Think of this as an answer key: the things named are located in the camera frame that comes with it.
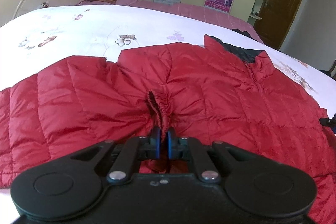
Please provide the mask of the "pink quilted bedspread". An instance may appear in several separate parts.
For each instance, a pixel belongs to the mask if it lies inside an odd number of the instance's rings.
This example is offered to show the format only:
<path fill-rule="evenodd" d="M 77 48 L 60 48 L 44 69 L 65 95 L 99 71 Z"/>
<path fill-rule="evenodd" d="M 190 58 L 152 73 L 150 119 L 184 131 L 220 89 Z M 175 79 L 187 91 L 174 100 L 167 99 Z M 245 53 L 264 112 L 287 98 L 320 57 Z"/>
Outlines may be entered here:
<path fill-rule="evenodd" d="M 258 38 L 259 43 L 264 43 L 258 36 L 255 29 L 249 23 L 242 19 L 231 16 L 221 11 L 204 8 L 201 6 L 188 5 L 184 3 L 176 3 L 173 5 L 154 3 L 144 0 L 117 0 L 114 5 L 138 7 L 143 9 L 150 9 L 160 12 L 166 12 L 169 14 L 180 15 L 187 18 L 195 19 L 201 22 L 213 24 L 216 26 L 228 28 L 240 29 L 242 31 L 248 31 L 252 36 Z"/>

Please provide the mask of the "black garment on bed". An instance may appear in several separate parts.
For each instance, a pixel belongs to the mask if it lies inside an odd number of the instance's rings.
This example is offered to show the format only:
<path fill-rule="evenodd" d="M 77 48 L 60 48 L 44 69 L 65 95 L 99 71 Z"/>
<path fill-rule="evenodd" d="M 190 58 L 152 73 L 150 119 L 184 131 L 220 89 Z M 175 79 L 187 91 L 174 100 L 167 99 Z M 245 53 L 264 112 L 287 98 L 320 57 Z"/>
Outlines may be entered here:
<path fill-rule="evenodd" d="M 240 29 L 237 29 L 237 28 L 233 28 L 232 29 L 232 31 L 234 31 L 234 32 L 236 32 L 236 33 L 238 33 L 238 34 L 241 34 L 241 35 L 243 35 L 243 36 L 246 36 L 246 37 L 248 37 L 248 38 L 250 38 L 250 39 L 253 39 L 253 40 L 255 40 L 255 41 L 258 41 L 258 38 L 255 38 L 254 36 L 252 36 L 248 31 L 242 31 L 242 30 L 240 30 Z"/>

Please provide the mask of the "white floral bed sheet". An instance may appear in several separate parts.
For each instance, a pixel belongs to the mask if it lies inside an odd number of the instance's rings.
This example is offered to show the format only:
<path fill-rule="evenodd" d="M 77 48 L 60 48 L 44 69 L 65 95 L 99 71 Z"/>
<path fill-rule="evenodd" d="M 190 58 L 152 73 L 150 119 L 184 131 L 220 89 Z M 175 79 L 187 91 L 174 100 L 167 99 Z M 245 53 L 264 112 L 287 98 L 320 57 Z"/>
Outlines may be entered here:
<path fill-rule="evenodd" d="M 38 9 L 1 27 L 1 91 L 71 56 L 116 63 L 123 50 L 173 43 L 204 45 L 204 37 L 248 51 L 264 51 L 273 66 L 326 110 L 335 113 L 335 81 L 317 69 L 227 28 L 183 16 L 118 5 Z M 19 214 L 1 187 L 1 223 Z"/>

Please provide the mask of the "brown wooden door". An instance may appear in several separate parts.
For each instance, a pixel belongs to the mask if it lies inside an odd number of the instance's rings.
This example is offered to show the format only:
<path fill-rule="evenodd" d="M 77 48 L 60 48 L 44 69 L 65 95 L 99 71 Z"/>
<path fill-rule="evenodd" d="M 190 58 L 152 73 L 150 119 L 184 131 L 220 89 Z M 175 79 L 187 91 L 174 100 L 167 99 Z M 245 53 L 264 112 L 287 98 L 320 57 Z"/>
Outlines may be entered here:
<path fill-rule="evenodd" d="M 279 50 L 294 21 L 302 0 L 264 0 L 260 17 L 254 24 L 265 45 Z"/>

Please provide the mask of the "red puffer jacket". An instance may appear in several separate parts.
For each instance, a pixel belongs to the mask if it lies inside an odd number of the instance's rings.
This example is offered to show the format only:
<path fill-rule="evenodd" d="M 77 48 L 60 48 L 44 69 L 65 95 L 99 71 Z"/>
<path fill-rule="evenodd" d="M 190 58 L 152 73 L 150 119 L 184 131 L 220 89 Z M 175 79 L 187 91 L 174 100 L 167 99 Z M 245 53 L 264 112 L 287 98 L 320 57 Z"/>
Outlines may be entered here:
<path fill-rule="evenodd" d="M 264 51 L 205 36 L 123 50 L 116 63 L 71 56 L 1 91 L 1 187 L 33 166 L 154 126 L 221 140 L 312 176 L 309 213 L 335 223 L 335 136 L 326 110 Z"/>

